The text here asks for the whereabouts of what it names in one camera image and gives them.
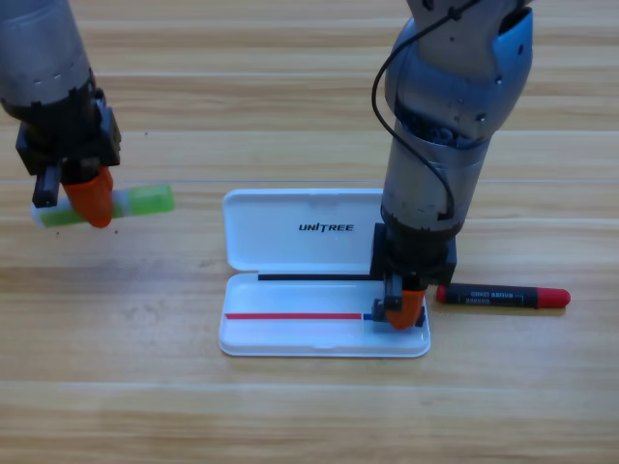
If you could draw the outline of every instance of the gray robot arm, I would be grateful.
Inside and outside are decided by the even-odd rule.
[[[372,251],[371,273],[386,282],[385,299],[374,305],[378,320],[401,312],[401,291],[390,295],[390,289],[423,292],[451,281],[455,238],[490,140],[516,105],[532,62],[533,13],[524,1],[408,5],[413,19],[394,50],[447,19],[387,68],[385,97],[396,115],[396,138],[381,205],[385,225],[377,225]]]
[[[106,226],[120,132],[68,0],[0,1],[0,103],[21,121],[16,148],[37,176],[34,205],[54,206],[62,184],[79,214]]]

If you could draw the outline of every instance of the wooden table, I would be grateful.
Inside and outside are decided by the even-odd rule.
[[[619,462],[619,4],[536,3],[457,280],[572,304],[434,304],[424,358],[351,361],[221,353],[221,199],[381,187],[369,86],[404,0],[73,0],[123,131],[117,186],[169,183],[178,209],[38,230],[2,116],[0,462]]]

